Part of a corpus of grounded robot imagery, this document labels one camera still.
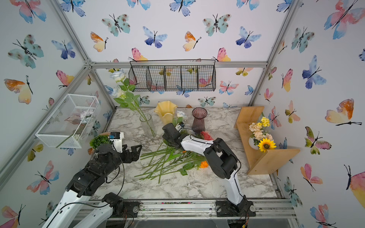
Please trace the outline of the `white rose stem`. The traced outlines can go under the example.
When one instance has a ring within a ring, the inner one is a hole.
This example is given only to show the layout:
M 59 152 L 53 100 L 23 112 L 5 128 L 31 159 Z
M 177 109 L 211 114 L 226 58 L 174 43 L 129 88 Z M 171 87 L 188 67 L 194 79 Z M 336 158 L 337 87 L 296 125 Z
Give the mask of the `white rose stem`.
M 140 100 L 141 100 L 140 95 L 135 95 L 134 92 L 127 91 L 121 97 L 115 98 L 113 96 L 113 99 L 119 104 L 119 107 L 128 108 L 131 111 L 138 113 L 139 119 L 140 116 L 145 115 L 140 105 Z
M 182 123 L 185 118 L 186 118 L 186 115 L 183 111 L 176 111 L 176 115 L 173 117 L 172 124 L 174 126 L 177 126 L 180 123 Z
M 117 84 L 111 93 L 115 98 L 123 96 L 127 91 L 134 92 L 136 88 L 124 70 L 115 71 L 110 75 L 110 78 Z

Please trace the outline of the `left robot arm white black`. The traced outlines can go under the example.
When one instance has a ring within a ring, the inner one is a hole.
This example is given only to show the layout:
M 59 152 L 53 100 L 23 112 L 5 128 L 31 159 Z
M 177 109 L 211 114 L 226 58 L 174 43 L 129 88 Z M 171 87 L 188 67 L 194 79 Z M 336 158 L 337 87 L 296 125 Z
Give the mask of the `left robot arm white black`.
M 122 145 L 121 150 L 117 151 L 117 147 L 109 143 L 100 145 L 94 153 L 94 158 L 76 173 L 66 186 L 62 199 L 43 227 L 68 228 L 81 208 L 90 206 L 89 199 L 101 185 L 108 182 L 107 177 L 110 173 L 120 170 L 126 163 L 138 161 L 142 146 L 132 146 L 131 150 L 128 150 L 126 145 Z M 102 198 L 99 205 L 91 207 L 93 211 L 76 224 L 77 228 L 97 228 L 111 216 L 135 220 L 140 203 L 126 202 L 119 194 L 111 192 Z

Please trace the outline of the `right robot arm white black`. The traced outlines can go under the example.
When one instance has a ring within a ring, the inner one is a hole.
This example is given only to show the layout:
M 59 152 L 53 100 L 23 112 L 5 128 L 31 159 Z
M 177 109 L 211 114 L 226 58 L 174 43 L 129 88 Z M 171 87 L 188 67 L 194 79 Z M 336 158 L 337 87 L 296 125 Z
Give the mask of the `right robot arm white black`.
M 216 201 L 218 217 L 244 217 L 248 219 L 256 216 L 253 202 L 249 201 L 241 192 L 237 176 L 240 169 L 238 165 L 241 163 L 223 139 L 203 140 L 189 134 L 183 134 L 172 123 L 165 125 L 162 130 L 163 139 L 166 140 L 167 145 L 204 156 L 213 173 L 222 180 L 227 192 L 227 200 Z

